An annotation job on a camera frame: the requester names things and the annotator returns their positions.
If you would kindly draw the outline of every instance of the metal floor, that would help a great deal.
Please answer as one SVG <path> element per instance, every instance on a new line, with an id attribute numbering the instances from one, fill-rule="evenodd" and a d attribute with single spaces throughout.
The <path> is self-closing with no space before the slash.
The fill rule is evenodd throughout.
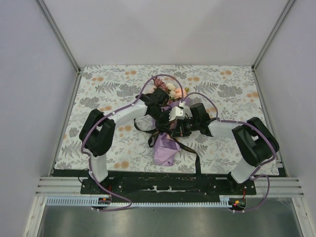
<path id="1" fill-rule="evenodd" d="M 260 200 L 249 198 L 248 206 Z M 258 210 L 232 214 L 200 207 L 132 208 L 96 212 L 47 206 L 38 237 L 303 237 L 291 198 L 269 199 Z"/>

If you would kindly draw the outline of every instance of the black mounting plate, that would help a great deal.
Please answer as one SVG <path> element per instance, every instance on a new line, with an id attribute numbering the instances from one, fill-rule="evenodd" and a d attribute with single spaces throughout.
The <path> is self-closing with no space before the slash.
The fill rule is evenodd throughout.
<path id="1" fill-rule="evenodd" d="M 232 190 L 227 177 L 202 174 L 197 179 L 195 174 L 109 171 L 101 185 L 133 202 L 218 202 L 219 195 L 242 195 L 244 190 L 246 195 L 256 195 L 253 181 Z M 170 189 L 174 192 L 162 192 Z M 80 193 L 106 194 L 91 178 L 83 180 Z M 122 200 L 113 196 L 112 202 Z"/>

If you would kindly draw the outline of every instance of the table surface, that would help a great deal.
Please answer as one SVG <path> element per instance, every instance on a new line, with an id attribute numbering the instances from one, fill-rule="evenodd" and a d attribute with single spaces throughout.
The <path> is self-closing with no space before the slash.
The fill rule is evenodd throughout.
<path id="1" fill-rule="evenodd" d="M 261 104 L 250 67 L 238 66 L 87 66 L 68 122 L 61 150 L 56 159 L 56 169 L 88 168 L 87 156 L 80 152 L 79 132 L 91 110 L 97 108 L 104 113 L 131 102 L 144 82 L 152 75 L 175 76 L 190 92 L 208 96 L 219 110 L 222 119 L 247 120 L 259 117 L 264 121 Z M 176 82 L 163 77 L 164 82 Z M 152 83 L 145 89 L 149 91 Z M 203 102 L 210 116 L 215 116 L 212 105 L 192 95 L 189 105 Z M 143 130 L 153 128 L 150 117 L 137 119 Z M 137 131 L 133 122 L 128 122 L 115 132 L 113 144 L 107 153 L 109 170 L 138 172 L 183 172 L 195 173 L 195 155 L 181 150 L 175 155 L 174 165 L 160 166 L 154 163 L 153 149 L 148 147 L 149 134 Z M 227 174 L 241 159 L 235 140 L 221 137 L 206 137 L 193 132 L 180 142 L 199 153 L 202 173 Z M 278 175 L 276 162 L 265 165 L 258 172 Z"/>

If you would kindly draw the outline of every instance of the pink flower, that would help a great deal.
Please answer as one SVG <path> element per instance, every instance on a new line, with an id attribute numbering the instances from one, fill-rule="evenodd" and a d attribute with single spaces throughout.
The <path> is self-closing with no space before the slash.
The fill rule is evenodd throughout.
<path id="1" fill-rule="evenodd" d="M 167 105 L 170 105 L 172 102 L 174 102 L 173 100 L 170 100 L 167 102 Z"/>
<path id="2" fill-rule="evenodd" d="M 178 99 L 178 98 L 181 98 L 182 97 L 182 92 L 181 92 L 181 88 L 177 88 L 175 90 L 176 92 L 176 95 L 175 95 L 175 99 Z M 185 90 L 183 90 L 183 97 L 186 97 L 187 96 L 187 92 Z"/>
<path id="3" fill-rule="evenodd" d="M 164 91 L 168 91 L 168 88 L 167 88 L 167 86 L 166 86 L 166 83 L 164 83 L 164 82 L 162 81 L 162 79 L 160 79 L 160 78 L 155 78 L 155 79 L 154 79 L 154 85 L 155 85 L 156 87 L 160 87 L 160 88 L 163 89 Z"/>

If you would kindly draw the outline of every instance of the white wall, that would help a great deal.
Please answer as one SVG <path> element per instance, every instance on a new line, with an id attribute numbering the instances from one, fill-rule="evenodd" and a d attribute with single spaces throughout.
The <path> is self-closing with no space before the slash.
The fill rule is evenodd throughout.
<path id="1" fill-rule="evenodd" d="M 45 0 L 88 64 L 252 65 L 287 0 Z"/>
<path id="2" fill-rule="evenodd" d="M 47 175 L 75 71 L 34 0 L 0 10 L 0 236 L 22 236 Z"/>
<path id="3" fill-rule="evenodd" d="M 257 75 L 289 173 L 316 220 L 316 1 L 299 0 Z"/>

